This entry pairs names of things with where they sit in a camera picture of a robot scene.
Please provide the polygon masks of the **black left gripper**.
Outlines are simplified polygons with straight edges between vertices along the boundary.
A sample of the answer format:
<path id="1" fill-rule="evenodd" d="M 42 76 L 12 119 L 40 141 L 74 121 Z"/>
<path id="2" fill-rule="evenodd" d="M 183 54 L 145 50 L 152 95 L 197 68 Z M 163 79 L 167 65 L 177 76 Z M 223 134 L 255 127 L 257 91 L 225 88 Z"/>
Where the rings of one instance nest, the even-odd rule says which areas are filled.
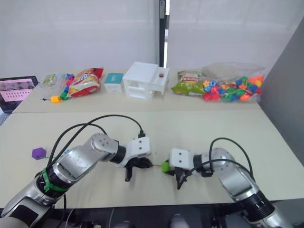
<path id="1" fill-rule="evenodd" d="M 142 158 L 142 168 L 151 168 L 152 162 L 148 158 Z M 133 167 L 137 167 L 140 164 L 139 158 L 130 159 L 125 166 L 125 181 L 129 182 L 133 176 Z"/>

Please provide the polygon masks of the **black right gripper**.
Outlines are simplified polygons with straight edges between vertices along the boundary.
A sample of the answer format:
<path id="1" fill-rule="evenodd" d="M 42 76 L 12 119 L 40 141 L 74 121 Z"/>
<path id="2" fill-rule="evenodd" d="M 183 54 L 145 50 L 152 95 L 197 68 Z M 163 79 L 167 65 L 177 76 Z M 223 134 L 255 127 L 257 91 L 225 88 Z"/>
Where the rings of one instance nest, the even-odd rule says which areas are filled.
<path id="1" fill-rule="evenodd" d="M 189 169 L 184 169 L 184 168 L 180 168 L 180 167 L 175 167 L 173 170 L 166 171 L 166 174 L 168 174 L 168 175 L 170 175 L 170 176 L 179 176 L 179 177 L 183 177 L 183 176 L 185 176 L 188 172 L 189 172 Z"/>

